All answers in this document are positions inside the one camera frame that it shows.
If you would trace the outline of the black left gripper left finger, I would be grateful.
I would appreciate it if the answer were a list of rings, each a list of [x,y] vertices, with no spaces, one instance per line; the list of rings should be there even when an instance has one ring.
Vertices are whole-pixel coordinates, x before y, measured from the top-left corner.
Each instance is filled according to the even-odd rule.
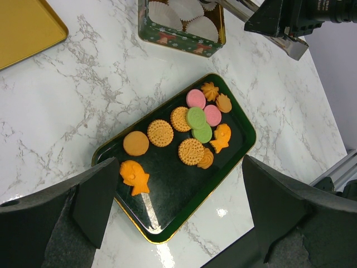
[[[1,204],[1,267],[91,267],[118,184],[107,159],[39,192]]]

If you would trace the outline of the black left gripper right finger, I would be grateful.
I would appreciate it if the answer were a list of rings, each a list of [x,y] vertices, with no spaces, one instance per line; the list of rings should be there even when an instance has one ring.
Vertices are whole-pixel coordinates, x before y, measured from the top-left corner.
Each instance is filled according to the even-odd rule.
[[[207,267],[355,267],[356,180],[335,191],[330,177],[308,185],[245,156],[254,226]]]

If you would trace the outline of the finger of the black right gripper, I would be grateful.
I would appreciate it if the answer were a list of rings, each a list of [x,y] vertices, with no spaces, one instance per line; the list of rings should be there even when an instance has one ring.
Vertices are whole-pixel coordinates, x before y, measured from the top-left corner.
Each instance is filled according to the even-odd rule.
[[[264,1],[244,24],[244,30],[268,37],[295,37],[291,32],[294,1]]]

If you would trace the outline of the metal serving tongs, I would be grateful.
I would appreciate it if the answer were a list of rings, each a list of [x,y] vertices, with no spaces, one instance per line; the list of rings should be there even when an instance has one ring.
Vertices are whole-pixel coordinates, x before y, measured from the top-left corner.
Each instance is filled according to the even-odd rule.
[[[200,1],[203,4],[217,3],[232,13],[235,17],[243,22],[247,22],[253,14],[258,10],[258,6],[253,1]],[[284,34],[283,37],[268,37],[269,41],[277,45],[285,51],[285,53],[294,60],[299,59],[304,55],[308,49],[308,44],[298,37],[289,37]]]

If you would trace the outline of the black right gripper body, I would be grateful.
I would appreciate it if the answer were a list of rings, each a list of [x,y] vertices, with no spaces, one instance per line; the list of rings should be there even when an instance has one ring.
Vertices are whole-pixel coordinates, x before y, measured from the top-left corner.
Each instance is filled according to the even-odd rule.
[[[310,35],[324,22],[356,23],[356,1],[291,1],[288,19],[290,36]]]

